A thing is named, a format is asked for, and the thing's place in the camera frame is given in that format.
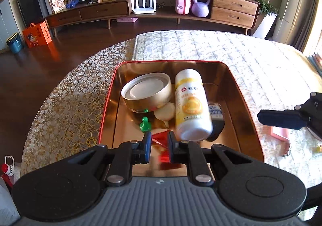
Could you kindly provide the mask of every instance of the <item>tin lid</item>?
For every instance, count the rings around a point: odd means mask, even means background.
[[[121,95],[132,111],[153,111],[169,102],[171,80],[165,73],[145,74],[128,82]]]

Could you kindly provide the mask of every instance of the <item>pink lunch box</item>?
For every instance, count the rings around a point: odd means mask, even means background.
[[[175,11],[178,14],[188,14],[190,10],[191,0],[175,0]]]

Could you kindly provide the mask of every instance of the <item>white bag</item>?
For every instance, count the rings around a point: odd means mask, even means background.
[[[9,190],[0,177],[0,226],[9,226],[20,218]]]

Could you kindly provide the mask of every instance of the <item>wooden drawer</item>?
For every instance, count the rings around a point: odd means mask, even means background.
[[[256,15],[258,4],[246,0],[214,0],[213,7]]]
[[[82,18],[79,13],[79,10],[76,9],[76,10],[69,10],[69,11],[64,11],[62,13],[54,14],[54,15],[48,16],[46,19],[47,19],[48,26],[52,28],[52,27],[57,27],[60,25],[65,25],[76,21],[80,21]]]
[[[253,26],[255,16],[237,11],[213,7],[210,19],[221,22],[227,22],[230,24],[237,24],[241,27],[251,28]]]
[[[80,15],[83,20],[102,17],[127,16],[128,2],[114,2],[95,5],[80,9]]]

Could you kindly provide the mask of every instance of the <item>yellow label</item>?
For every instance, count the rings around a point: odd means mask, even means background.
[[[202,83],[200,81],[198,81],[197,79],[194,78],[184,78],[181,81],[179,81],[176,85],[175,85],[175,90],[182,84],[184,83],[199,83],[202,85]]]
[[[176,85],[175,124],[177,126],[191,119],[209,119],[208,103],[203,85],[192,78],[189,79],[193,81]]]

